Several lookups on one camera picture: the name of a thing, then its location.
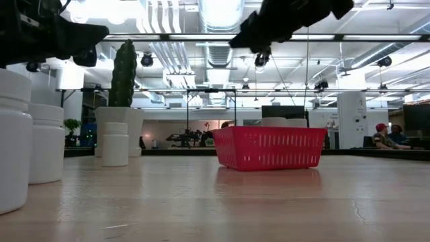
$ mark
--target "wooden table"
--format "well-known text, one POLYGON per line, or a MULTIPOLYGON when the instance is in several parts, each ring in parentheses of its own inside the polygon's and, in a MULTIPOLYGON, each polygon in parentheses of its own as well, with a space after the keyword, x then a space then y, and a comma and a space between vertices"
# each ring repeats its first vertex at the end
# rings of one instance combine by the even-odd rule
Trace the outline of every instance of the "wooden table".
POLYGON ((0 216, 0 241, 428 241, 430 164, 322 157, 318 169, 240 173, 215 157, 64 162, 0 216))

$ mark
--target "white planter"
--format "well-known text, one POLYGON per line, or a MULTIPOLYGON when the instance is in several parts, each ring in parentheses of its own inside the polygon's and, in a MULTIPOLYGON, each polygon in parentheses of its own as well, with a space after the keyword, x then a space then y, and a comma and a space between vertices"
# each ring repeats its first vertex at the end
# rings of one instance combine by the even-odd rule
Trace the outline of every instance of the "white planter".
POLYGON ((128 156, 139 157, 142 149, 139 147, 139 138, 143 125, 143 110, 123 107, 100 107, 95 110, 97 122, 97 147, 95 156, 101 157, 103 153, 103 136, 106 122, 122 122, 128 125, 128 156))

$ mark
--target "light fixture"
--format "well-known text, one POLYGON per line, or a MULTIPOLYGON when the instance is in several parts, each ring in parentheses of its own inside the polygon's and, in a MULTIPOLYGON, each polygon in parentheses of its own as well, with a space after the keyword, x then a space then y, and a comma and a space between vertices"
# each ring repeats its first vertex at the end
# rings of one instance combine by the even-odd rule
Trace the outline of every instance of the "light fixture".
POLYGON ((107 1, 107 3, 103 3, 103 4, 108 4, 109 5, 109 17, 108 17, 108 21, 111 24, 115 24, 115 25, 120 25, 123 24, 127 18, 124 15, 124 13, 126 13, 125 9, 123 9, 122 4, 120 3, 119 0, 109 0, 107 1))

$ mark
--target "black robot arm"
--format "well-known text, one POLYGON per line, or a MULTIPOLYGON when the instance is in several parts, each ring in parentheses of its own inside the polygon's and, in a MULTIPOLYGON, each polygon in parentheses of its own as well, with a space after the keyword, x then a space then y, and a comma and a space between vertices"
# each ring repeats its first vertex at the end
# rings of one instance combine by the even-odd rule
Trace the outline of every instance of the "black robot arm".
POLYGON ((230 46, 267 52, 272 42, 288 41, 296 30, 323 20, 330 12, 341 19, 353 6, 353 0, 264 0, 259 13, 254 11, 241 24, 230 46))
POLYGON ((77 24, 60 16, 68 3, 60 0, 0 1, 0 67, 47 58, 73 57, 77 65, 94 67, 95 45, 109 30, 105 26, 77 24))

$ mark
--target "white pillar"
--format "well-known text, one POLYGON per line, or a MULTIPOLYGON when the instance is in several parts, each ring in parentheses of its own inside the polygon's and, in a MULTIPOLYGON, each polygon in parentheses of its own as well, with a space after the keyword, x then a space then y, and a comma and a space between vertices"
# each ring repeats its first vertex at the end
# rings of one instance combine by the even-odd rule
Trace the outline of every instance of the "white pillar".
POLYGON ((347 92, 337 97, 340 149, 363 147, 363 138, 368 135, 365 96, 363 92, 347 92))
MULTIPOLYGON (((64 66, 63 69, 57 70, 56 73, 58 89, 80 89, 83 87, 84 70, 74 64, 64 66)), ((65 97, 68 97, 71 92, 66 92, 65 97)), ((73 118, 82 121, 82 98, 83 93, 76 91, 64 101, 64 118, 73 118)), ((75 131, 76 135, 81 133, 78 128, 75 131)))

